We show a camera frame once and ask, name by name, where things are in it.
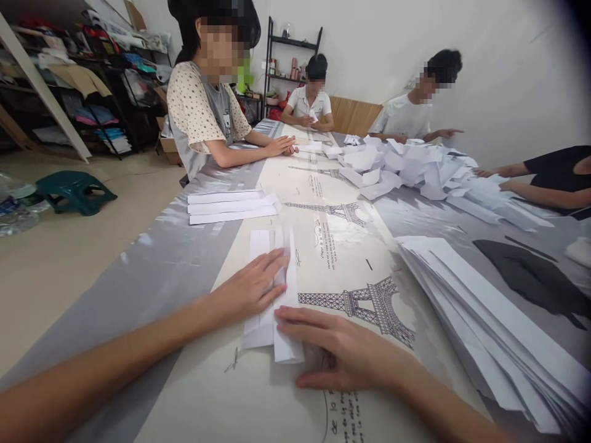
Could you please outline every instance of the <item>chair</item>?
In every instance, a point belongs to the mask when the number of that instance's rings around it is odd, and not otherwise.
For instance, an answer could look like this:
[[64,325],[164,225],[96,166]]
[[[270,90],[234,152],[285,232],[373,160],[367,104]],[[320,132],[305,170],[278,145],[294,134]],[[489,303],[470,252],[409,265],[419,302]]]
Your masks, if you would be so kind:
[[[86,172],[60,171],[38,180],[36,184],[37,190],[56,214],[79,212],[84,216],[95,215],[104,203],[117,198],[117,195]],[[95,191],[102,191],[103,194],[94,194]]]

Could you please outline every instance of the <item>black hair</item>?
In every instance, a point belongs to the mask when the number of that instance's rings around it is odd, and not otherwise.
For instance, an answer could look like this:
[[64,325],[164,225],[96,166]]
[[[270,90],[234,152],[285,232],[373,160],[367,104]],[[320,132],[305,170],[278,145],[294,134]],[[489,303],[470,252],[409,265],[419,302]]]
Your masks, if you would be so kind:
[[306,67],[308,80],[326,80],[327,68],[328,62],[326,61],[324,54],[312,55],[312,58]]
[[455,83],[457,74],[462,69],[462,54],[455,49],[444,49],[427,62],[425,74],[435,78],[439,84]]
[[259,42],[260,22],[252,0],[168,0],[168,10],[178,21],[183,40],[176,63],[191,60],[201,47],[195,28],[195,20],[201,17],[207,17],[210,25],[236,25],[238,41],[246,43],[247,49]]

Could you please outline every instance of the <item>polka dot shirt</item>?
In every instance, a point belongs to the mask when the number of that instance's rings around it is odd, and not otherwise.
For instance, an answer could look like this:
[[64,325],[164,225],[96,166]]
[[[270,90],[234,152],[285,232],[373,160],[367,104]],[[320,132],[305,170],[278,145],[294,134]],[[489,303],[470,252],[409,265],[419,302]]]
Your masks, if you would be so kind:
[[[244,138],[251,130],[230,85],[220,83],[230,96],[232,137],[234,141]],[[201,75],[193,62],[179,63],[174,67],[167,92],[168,110],[177,127],[184,132],[191,149],[211,154],[205,142],[226,140],[215,121],[209,106]]]

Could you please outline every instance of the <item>girl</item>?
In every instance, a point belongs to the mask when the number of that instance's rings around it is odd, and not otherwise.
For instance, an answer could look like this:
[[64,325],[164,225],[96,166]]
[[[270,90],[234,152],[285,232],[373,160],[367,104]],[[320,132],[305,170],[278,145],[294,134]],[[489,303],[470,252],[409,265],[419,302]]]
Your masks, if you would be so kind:
[[[313,55],[306,67],[306,86],[296,88],[289,96],[287,106],[281,115],[281,121],[290,125],[299,125],[322,132],[334,130],[331,99],[324,92],[328,62],[324,54]],[[320,116],[326,123],[320,123]]]
[[[168,5],[183,39],[168,87],[169,119],[188,178],[209,155],[228,168],[297,151],[294,138],[273,140],[253,131],[228,85],[260,38],[252,0],[169,0]],[[263,147],[228,147],[242,138]]]

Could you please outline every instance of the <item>water bottle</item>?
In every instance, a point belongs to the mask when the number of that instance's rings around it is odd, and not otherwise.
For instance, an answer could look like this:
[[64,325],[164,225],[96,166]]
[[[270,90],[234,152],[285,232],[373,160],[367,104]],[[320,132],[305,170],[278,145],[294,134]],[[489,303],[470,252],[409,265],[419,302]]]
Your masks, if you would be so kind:
[[0,186],[29,212],[40,213],[50,208],[49,203],[37,192],[37,189],[17,178],[11,177],[5,172],[0,172]]
[[26,231],[39,223],[39,215],[26,207],[8,192],[4,180],[0,180],[0,237],[8,237]]

